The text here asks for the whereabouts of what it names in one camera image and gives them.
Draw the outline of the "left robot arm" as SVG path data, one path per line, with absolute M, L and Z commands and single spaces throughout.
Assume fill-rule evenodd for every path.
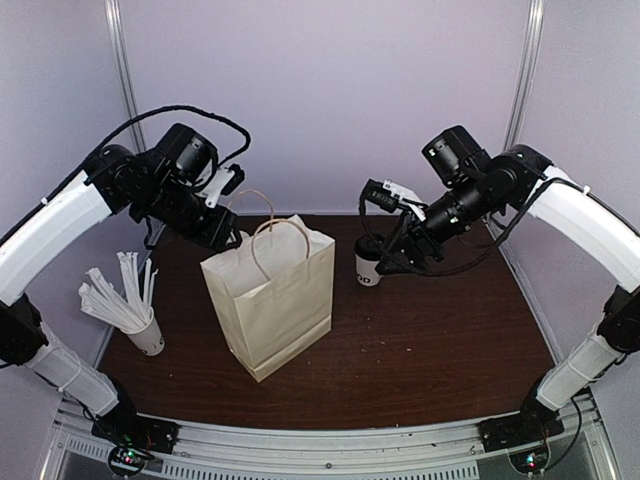
M 214 253 L 241 243 L 237 216 L 220 205 L 244 181 L 237 164 L 177 123 L 152 149 L 108 144 L 89 155 L 52 198 L 1 240 L 1 360 L 24 366 L 74 397 L 123 444 L 144 424 L 124 388 L 79 359 L 42 320 L 26 289 L 69 245 L 122 210 L 156 219 Z

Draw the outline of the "brown paper bag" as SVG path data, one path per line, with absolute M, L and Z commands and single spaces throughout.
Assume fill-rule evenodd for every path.
M 269 219 L 201 270 L 234 357 L 265 380 L 331 331 L 335 240 L 294 214 Z

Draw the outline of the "black plastic cup lid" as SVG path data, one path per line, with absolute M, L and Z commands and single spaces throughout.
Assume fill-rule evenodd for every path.
M 354 254 L 363 260 L 378 262 L 383 254 L 381 246 L 384 244 L 385 237 L 381 234 L 374 234 L 372 237 L 362 235 L 354 244 Z

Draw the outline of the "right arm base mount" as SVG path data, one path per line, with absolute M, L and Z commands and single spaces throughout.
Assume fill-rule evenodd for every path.
M 505 450 L 511 466 L 521 474 L 536 474 L 550 462 L 548 440 L 562 434 L 561 420 L 543 421 L 516 413 L 481 421 L 478 431 L 486 453 Z

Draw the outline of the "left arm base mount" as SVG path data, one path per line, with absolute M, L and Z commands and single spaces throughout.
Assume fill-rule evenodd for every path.
M 141 473 L 156 454 L 171 454 L 177 442 L 179 425 L 172 421 L 135 415 L 130 423 L 124 418 L 112 422 L 94 416 L 89 410 L 84 415 L 92 423 L 92 435 L 113 445 L 106 462 L 119 477 Z

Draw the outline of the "white paper cup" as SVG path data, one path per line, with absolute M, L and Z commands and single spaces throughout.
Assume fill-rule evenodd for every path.
M 376 271 L 380 261 L 366 261 L 355 255 L 356 278 L 361 285 L 374 287 L 380 282 L 381 275 Z

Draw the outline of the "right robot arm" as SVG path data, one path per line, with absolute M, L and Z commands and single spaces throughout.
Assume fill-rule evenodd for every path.
M 444 130 L 422 154 L 446 187 L 432 204 L 390 180 L 370 180 L 360 197 L 393 213 L 401 223 L 378 248 L 377 271 L 435 278 L 427 259 L 440 261 L 443 245 L 475 221 L 513 208 L 515 216 L 494 243 L 476 259 L 449 269 L 454 275 L 483 262 L 525 215 L 541 220 L 595 259 L 616 280 L 604 317 L 586 340 L 532 388 L 512 430 L 519 440 L 535 440 L 557 412 L 613 364 L 639 350 L 639 233 L 587 187 L 574 183 L 547 157 L 526 145 L 514 145 L 492 157 L 461 125 Z

